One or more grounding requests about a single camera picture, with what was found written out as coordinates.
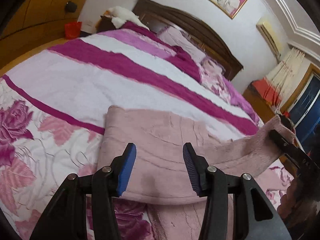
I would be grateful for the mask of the pink fuzzy garment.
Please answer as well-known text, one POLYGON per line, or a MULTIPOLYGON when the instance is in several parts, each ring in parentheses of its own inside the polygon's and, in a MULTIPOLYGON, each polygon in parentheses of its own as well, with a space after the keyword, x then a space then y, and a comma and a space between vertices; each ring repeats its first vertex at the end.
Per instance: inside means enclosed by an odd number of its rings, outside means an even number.
POLYGON ((222 141, 204 123, 171 112, 111 106, 98 167, 110 164, 128 143, 134 143, 137 156, 123 198, 148 205, 155 239, 197 239, 206 201, 191 187, 183 145, 190 142, 198 155, 225 174, 249 173, 264 190, 278 189, 278 176, 266 172, 280 156, 268 136, 272 129, 293 142, 294 134, 277 116, 253 136, 222 141))

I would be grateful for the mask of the window with dark glass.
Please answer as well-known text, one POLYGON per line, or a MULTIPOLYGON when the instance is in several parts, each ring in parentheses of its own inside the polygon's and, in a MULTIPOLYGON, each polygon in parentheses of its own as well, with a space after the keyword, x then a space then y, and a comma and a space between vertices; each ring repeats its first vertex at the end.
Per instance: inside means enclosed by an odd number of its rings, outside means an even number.
POLYGON ((280 109, 288 113, 298 146, 310 152, 319 127, 319 68, 310 64, 300 83, 280 109))

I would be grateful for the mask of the white orange curtain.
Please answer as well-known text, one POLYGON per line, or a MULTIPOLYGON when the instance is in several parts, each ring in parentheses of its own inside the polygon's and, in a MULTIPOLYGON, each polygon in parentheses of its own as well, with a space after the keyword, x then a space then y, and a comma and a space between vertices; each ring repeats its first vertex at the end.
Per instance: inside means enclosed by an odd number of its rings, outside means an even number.
POLYGON ((279 111, 281 102, 290 92, 304 57, 304 52, 292 48, 266 76, 252 82, 258 94, 275 111, 279 111))

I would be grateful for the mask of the purple floral striped bedspread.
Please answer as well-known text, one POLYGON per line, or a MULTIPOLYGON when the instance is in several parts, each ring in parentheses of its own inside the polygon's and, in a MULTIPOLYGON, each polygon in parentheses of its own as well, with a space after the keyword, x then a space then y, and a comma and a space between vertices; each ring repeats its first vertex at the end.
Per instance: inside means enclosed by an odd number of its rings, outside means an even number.
MULTIPOLYGON (((201 85, 200 63, 145 28, 123 28, 45 49, 1 77, 1 209, 29 239, 64 179, 93 174, 111 106, 165 111, 199 121, 222 141, 255 135, 263 123, 224 77, 230 103, 201 85)), ((292 176, 277 159, 264 190, 280 210, 292 176)), ((115 202, 122 239, 155 239, 146 203, 115 202)))

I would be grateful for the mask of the floral pillow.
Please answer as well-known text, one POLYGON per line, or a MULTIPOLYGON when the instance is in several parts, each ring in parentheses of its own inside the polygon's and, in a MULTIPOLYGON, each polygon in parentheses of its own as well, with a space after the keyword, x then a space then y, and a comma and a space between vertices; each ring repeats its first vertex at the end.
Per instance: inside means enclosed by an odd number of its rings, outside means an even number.
POLYGON ((230 103, 231 95, 224 82, 223 69, 213 60, 205 58, 200 63, 201 85, 230 103))

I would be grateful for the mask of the lilac pillow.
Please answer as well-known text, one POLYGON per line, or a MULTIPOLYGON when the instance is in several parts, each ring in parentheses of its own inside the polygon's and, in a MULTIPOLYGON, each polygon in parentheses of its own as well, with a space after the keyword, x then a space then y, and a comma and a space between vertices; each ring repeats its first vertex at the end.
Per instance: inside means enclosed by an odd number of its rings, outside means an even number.
POLYGON ((187 38, 182 35, 182 32, 174 27, 167 27, 161 31, 158 38, 167 43, 170 46, 181 47, 186 53, 188 53, 194 62, 201 63, 206 54, 193 45, 187 38))

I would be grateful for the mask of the red plastic bin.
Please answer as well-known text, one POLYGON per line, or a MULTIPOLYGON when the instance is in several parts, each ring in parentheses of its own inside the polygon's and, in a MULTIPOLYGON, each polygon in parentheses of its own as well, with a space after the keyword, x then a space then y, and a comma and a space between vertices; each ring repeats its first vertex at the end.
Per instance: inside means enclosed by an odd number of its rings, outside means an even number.
POLYGON ((70 22, 64 26, 65 39, 72 40, 80 37, 82 22, 70 22))

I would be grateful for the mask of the dark wooden nightstand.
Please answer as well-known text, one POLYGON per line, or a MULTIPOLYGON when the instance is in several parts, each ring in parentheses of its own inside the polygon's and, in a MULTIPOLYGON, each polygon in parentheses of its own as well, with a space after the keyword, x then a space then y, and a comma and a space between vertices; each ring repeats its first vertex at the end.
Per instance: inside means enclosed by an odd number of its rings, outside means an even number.
POLYGON ((116 30, 116 27, 112 23, 112 18, 108 16, 100 16, 100 20, 96 24, 96 32, 104 32, 109 30, 116 30))

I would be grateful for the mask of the dark wooden headboard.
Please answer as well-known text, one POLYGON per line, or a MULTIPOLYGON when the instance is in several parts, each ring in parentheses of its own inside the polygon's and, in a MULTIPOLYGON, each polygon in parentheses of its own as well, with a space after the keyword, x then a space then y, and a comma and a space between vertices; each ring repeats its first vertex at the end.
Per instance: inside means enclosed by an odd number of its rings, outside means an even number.
POLYGON ((223 39, 203 20, 176 8, 152 0, 137 0, 132 12, 152 32, 159 34, 165 27, 180 30, 195 46, 221 64, 227 80, 231 81, 243 70, 223 39))

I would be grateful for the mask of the white plush toy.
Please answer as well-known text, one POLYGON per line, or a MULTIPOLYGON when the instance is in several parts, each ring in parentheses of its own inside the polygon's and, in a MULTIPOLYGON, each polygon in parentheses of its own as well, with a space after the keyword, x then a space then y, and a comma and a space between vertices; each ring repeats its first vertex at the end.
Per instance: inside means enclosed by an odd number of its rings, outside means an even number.
POLYGON ((116 29, 119 29, 126 22, 130 21, 139 27, 143 27, 149 30, 149 28, 140 21, 137 15, 135 15, 132 11, 120 6, 115 6, 107 9, 103 15, 111 18, 111 22, 116 29))

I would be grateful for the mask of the small black object on wardrobe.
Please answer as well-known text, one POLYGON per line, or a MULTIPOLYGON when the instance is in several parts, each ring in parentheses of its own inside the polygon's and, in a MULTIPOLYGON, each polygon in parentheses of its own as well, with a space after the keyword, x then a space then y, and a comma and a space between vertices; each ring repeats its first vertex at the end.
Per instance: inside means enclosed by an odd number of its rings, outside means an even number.
POLYGON ((72 1, 68 1, 65 5, 65 12, 66 13, 74 13, 77 10, 77 4, 72 2, 72 1))

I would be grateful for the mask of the wall air conditioner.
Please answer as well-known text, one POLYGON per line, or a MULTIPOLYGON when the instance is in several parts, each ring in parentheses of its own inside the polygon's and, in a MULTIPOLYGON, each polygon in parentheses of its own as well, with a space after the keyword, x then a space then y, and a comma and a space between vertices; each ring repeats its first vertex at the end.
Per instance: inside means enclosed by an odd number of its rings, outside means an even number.
POLYGON ((278 34, 274 31, 272 24, 266 18, 261 17, 256 23, 256 28, 266 41, 276 61, 279 63, 283 51, 283 44, 278 34))

